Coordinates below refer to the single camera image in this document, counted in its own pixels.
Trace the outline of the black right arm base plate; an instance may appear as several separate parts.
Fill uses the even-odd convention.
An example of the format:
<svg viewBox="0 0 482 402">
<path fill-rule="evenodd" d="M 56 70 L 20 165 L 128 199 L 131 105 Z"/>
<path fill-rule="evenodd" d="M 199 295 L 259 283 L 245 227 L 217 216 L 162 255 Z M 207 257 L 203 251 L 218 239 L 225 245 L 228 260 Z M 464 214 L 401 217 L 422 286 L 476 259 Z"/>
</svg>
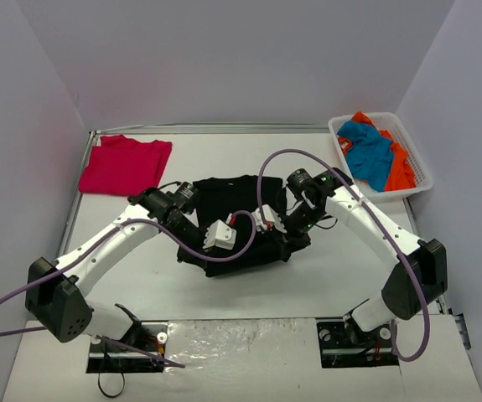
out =
<svg viewBox="0 0 482 402">
<path fill-rule="evenodd" d="M 352 322 L 333 319 L 316 321 L 323 369 L 362 369 L 398 366 L 392 352 L 391 331 L 384 324 L 362 332 Z"/>
</svg>

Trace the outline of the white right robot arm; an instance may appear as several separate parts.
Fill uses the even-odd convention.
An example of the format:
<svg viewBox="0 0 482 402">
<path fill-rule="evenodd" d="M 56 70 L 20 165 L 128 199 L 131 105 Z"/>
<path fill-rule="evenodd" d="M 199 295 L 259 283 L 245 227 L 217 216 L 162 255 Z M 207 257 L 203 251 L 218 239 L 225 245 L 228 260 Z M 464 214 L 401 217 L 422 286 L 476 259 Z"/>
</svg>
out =
<svg viewBox="0 0 482 402">
<path fill-rule="evenodd" d="M 290 235 L 308 233 L 330 216 L 350 229 L 382 261 L 390 275 L 376 294 L 345 315 L 346 340 L 362 346 L 375 329 L 393 319 L 409 320 L 422 305 L 408 271 L 399 259 L 404 255 L 427 304 L 448 289 L 447 253 L 436 240 L 422 240 L 403 229 L 364 197 L 352 180 L 337 169 L 313 177 L 305 169 L 287 178 L 287 188 L 300 205 L 284 218 Z"/>
</svg>

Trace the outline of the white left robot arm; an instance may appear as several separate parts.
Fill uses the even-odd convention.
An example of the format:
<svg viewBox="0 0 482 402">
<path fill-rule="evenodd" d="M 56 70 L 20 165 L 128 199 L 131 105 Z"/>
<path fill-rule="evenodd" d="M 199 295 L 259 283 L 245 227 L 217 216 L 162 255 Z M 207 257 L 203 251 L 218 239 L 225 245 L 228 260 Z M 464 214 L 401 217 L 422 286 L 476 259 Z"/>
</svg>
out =
<svg viewBox="0 0 482 402">
<path fill-rule="evenodd" d="M 200 192 L 181 183 L 173 193 L 149 188 L 128 199 L 129 205 L 107 227 L 55 263 L 38 258 L 28 272 L 25 306 L 59 342 L 81 334 L 110 338 L 122 350 L 135 348 L 142 324 L 126 307 L 88 300 L 93 287 L 140 244 L 168 232 L 191 250 L 204 236 L 188 216 Z"/>
</svg>

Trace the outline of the black t-shirt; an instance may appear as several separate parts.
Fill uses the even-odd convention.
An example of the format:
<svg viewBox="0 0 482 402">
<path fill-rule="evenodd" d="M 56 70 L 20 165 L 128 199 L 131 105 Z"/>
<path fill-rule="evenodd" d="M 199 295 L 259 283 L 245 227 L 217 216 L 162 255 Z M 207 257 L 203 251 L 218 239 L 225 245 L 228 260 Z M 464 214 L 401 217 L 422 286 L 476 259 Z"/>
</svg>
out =
<svg viewBox="0 0 482 402">
<path fill-rule="evenodd" d="M 252 212 L 257 209 L 257 177 L 244 175 L 237 178 L 207 178 L 194 182 L 200 192 L 195 212 L 199 227 L 207 229 L 216 220 L 224 221 L 229 214 L 238 210 Z M 283 214 L 287 206 L 286 189 L 283 180 L 275 177 L 262 179 L 262 202 L 274 211 Z M 236 242 L 232 250 L 214 248 L 207 255 L 225 258 L 239 252 L 250 239 L 251 221 L 241 215 L 236 218 Z M 239 258 L 226 263 L 201 260 L 179 248 L 179 262 L 197 265 L 207 277 L 222 276 L 243 269 L 267 265 L 277 261 L 286 262 L 295 252 L 311 245 L 308 234 L 282 236 L 278 232 L 258 232 L 251 247 Z"/>
</svg>

